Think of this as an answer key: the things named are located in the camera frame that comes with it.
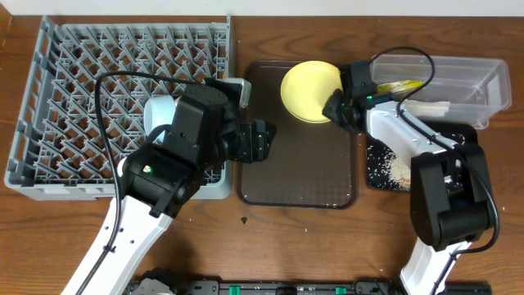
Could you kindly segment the yellow round plate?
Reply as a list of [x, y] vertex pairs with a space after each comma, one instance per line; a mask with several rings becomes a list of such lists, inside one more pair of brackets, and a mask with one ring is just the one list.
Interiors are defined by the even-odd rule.
[[339, 69], [325, 61], [304, 61], [284, 76], [280, 94], [285, 108], [298, 120], [323, 124], [323, 108], [335, 90], [342, 89]]

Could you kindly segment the light blue bowl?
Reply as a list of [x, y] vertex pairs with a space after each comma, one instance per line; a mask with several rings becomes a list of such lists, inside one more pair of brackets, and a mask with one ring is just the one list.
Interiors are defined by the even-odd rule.
[[170, 95], [153, 97], [147, 100], [143, 112], [143, 126], [146, 135], [160, 125], [172, 125], [177, 110], [178, 98]]

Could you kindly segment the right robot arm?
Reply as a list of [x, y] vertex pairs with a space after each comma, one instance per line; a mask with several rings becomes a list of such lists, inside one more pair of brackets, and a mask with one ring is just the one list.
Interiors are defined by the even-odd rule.
[[399, 290], [441, 293], [461, 256], [484, 252], [499, 237], [485, 154], [475, 143], [441, 136], [401, 100], [378, 93], [369, 61], [339, 71], [341, 87], [325, 102], [323, 115], [383, 143], [410, 169], [410, 218], [418, 239], [400, 272]]

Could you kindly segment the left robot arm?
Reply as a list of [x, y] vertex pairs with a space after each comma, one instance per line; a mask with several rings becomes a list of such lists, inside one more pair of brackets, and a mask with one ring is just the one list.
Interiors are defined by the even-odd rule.
[[95, 241], [65, 294], [121, 294], [156, 240], [203, 184], [206, 170], [226, 161], [251, 164], [269, 155], [275, 125], [243, 122], [251, 84], [208, 79], [175, 100], [169, 124], [115, 169], [120, 181]]

